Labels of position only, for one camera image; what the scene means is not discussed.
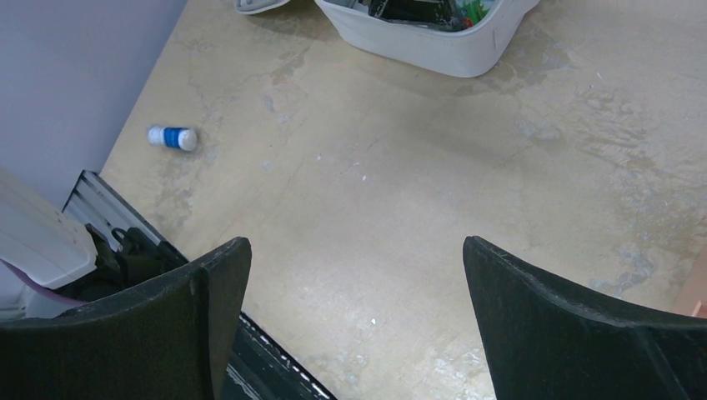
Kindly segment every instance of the black plastic wrapper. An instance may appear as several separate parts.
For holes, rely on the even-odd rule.
[[[445,32],[465,28],[455,0],[372,0],[369,16],[390,23],[407,23]]]

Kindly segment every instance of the small white bottle with blue label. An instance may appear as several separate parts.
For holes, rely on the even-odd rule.
[[[197,133],[190,127],[160,127],[152,125],[148,128],[148,142],[153,146],[178,148],[191,152],[197,148]]]

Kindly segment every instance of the beige floor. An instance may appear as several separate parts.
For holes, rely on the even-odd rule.
[[[245,311],[339,398],[489,399],[464,237],[669,308],[707,234],[705,62],[704,0],[541,0],[467,80],[308,0],[190,0],[103,176],[191,258],[250,238]]]

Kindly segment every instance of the green item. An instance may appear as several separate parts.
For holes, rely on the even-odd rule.
[[[462,13],[468,18],[473,25],[480,23],[486,14],[489,13],[490,8],[484,9],[484,5],[481,4],[481,0],[473,0],[471,3],[464,2],[462,6]]]

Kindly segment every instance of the wall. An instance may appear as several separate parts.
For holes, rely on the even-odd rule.
[[[0,4],[0,166],[61,208],[100,171],[186,0]]]

